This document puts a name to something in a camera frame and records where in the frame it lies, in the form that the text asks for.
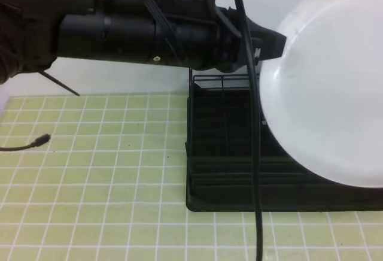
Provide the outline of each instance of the black plastic tray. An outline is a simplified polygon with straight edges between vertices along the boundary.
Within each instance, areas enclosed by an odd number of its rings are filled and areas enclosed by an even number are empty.
[[[225,87],[225,82],[237,83]],[[383,210],[382,189],[323,179],[279,146],[266,122],[261,132],[264,211]],[[188,104],[187,196],[192,211],[253,211],[251,120],[246,75],[196,75]]]

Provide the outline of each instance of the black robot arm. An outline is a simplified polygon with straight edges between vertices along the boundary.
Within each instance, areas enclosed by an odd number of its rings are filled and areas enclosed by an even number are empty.
[[[221,72],[246,64],[236,10],[215,0],[151,0],[160,11],[156,19],[147,1],[0,0],[0,84],[46,70],[57,57]],[[254,58],[280,57],[285,36],[248,23]]]

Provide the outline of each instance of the white background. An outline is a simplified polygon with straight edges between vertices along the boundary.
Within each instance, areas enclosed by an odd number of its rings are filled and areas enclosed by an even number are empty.
[[[270,29],[300,1],[244,0],[248,17]],[[217,0],[217,5],[235,8],[234,0]],[[188,83],[184,68],[133,63],[58,59],[47,72],[82,94],[186,90]],[[1,96],[56,94],[68,93],[37,74],[19,75],[0,86]]]

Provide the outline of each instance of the green cutting mat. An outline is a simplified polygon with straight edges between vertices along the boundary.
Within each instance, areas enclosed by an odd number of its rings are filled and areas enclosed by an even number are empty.
[[[251,213],[191,213],[186,93],[11,98],[0,261],[249,261]],[[383,213],[264,213],[265,261],[382,261]]]

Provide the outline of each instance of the cable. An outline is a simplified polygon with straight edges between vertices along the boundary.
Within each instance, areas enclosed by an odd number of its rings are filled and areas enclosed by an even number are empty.
[[[262,228],[262,204],[260,200],[260,180],[259,180],[259,157],[260,157],[260,101],[257,84],[256,63],[254,61],[254,50],[251,42],[249,25],[243,0],[235,0],[237,12],[239,14],[239,23],[242,32],[243,42],[245,44],[247,71],[250,80],[250,102],[251,102],[251,143],[253,155],[253,204],[256,214],[257,231],[257,252],[256,261],[262,261],[263,256],[263,228]]]
[[[34,68],[33,65],[30,65],[30,64],[27,64],[27,63],[24,63],[24,61],[22,61],[18,55],[16,55],[15,53],[13,53],[11,50],[7,49],[4,45],[0,44],[0,50],[2,50],[4,53],[8,54],[9,56],[13,57],[18,63],[19,63],[19,71],[22,72],[22,68],[26,65],[26,66],[29,66],[31,68]],[[52,77],[51,75],[47,74],[45,71],[37,71],[39,74],[41,74],[43,77],[45,78],[48,78],[50,81],[56,83],[58,86],[62,87],[63,89],[66,89],[67,91],[73,93],[74,95],[76,96],[80,96],[79,93],[75,92],[73,89],[71,89],[70,87],[68,87],[67,85],[63,84],[61,81],[57,80],[56,78]]]
[[[33,147],[39,147],[44,145],[50,140],[50,135],[49,134],[44,134],[41,137],[36,138],[34,142],[32,142],[29,145],[26,146],[21,146],[21,147],[0,147],[0,151],[21,151],[21,150],[26,150],[30,149]]]
[[[169,48],[173,52],[180,66],[189,65],[187,55],[185,54],[184,47],[178,42],[177,37],[174,34],[171,24],[162,13],[161,9],[157,5],[155,0],[141,0],[146,6],[147,10],[156,21],[156,24],[161,29],[165,41]]]

